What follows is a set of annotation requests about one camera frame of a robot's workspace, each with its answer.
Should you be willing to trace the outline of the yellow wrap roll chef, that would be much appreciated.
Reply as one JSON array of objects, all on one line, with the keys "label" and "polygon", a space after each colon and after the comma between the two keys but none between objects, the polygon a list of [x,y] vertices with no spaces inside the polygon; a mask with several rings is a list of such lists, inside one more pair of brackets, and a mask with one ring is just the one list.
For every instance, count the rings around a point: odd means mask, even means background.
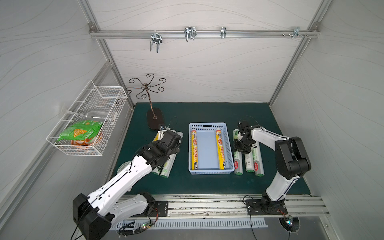
[{"label": "yellow wrap roll chef", "polygon": [[217,150],[218,150],[219,169],[225,170],[226,160],[225,160],[225,153],[224,153],[224,146],[223,146],[222,131],[220,129],[217,129],[215,131],[215,135],[216,135],[216,143],[217,143]]}]

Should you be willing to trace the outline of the blue plastic basket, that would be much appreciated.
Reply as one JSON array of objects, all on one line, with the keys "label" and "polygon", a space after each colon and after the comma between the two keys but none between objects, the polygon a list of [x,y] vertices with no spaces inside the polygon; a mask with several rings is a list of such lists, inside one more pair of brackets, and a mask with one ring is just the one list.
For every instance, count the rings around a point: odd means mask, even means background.
[{"label": "blue plastic basket", "polygon": [[[197,131],[198,170],[191,169],[191,131]],[[222,131],[226,169],[219,169],[218,150],[215,131]],[[190,123],[189,124],[189,172],[191,175],[230,174],[235,170],[229,133],[226,123]]]}]

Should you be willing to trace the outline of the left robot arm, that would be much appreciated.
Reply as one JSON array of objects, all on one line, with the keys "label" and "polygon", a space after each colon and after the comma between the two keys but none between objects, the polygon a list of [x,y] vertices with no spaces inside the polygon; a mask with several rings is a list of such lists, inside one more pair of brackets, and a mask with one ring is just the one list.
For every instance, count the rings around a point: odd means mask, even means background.
[{"label": "left robot arm", "polygon": [[86,240],[100,240],[115,223],[136,215],[148,216],[155,203],[150,194],[137,194],[127,201],[118,201],[140,179],[177,154],[182,141],[179,133],[165,131],[162,138],[137,150],[130,164],[102,187],[89,195],[77,195],[73,200],[74,232]]}]

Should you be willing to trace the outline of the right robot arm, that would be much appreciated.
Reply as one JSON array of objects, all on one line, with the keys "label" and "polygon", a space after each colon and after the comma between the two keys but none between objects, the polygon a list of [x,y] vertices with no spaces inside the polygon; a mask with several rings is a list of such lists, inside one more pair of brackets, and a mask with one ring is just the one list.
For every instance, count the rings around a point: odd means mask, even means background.
[{"label": "right robot arm", "polygon": [[251,126],[247,121],[240,121],[238,129],[242,138],[234,141],[235,150],[249,154],[261,143],[275,151],[277,173],[263,194],[260,206],[264,211],[283,206],[293,184],[312,168],[302,139],[282,136],[259,125]]}]

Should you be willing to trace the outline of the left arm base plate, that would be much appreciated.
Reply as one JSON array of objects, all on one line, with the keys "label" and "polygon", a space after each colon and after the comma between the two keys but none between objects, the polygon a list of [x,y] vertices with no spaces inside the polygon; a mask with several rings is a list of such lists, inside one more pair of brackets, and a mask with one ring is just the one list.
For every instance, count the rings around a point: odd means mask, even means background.
[{"label": "left arm base plate", "polygon": [[169,207],[168,201],[154,201],[148,204],[147,208],[144,210],[142,214],[133,215],[131,216],[131,218],[145,217],[145,216],[149,216],[150,218],[167,217],[168,207]]}]

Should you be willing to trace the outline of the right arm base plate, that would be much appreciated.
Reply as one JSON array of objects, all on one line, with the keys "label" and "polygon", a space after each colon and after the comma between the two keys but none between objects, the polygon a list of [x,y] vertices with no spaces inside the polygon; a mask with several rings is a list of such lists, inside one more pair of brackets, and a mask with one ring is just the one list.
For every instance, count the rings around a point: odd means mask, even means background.
[{"label": "right arm base plate", "polygon": [[287,215],[288,210],[285,201],[244,200],[247,213],[250,216]]}]

